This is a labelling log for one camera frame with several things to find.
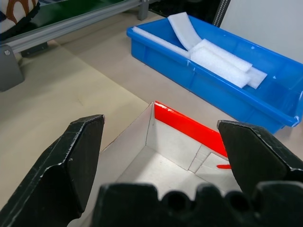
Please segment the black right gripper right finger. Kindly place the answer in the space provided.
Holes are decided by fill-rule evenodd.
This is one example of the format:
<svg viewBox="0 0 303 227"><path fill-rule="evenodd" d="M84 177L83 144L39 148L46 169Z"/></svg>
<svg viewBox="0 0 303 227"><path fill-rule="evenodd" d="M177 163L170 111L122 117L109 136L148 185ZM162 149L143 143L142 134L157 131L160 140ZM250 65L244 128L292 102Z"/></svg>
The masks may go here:
<svg viewBox="0 0 303 227"><path fill-rule="evenodd" d="M265 181L303 181L303 162L263 127L220 120L217 128L232 173L245 194Z"/></svg>

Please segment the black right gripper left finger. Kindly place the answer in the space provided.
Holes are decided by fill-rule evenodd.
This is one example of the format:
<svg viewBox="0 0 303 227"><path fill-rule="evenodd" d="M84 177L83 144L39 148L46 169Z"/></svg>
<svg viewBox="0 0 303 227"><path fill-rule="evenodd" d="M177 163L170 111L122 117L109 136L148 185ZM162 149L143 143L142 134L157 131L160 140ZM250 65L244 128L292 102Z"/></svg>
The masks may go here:
<svg viewBox="0 0 303 227"><path fill-rule="evenodd" d="M105 118L71 122L0 212L3 227L65 227L82 216L94 183Z"/></svg>

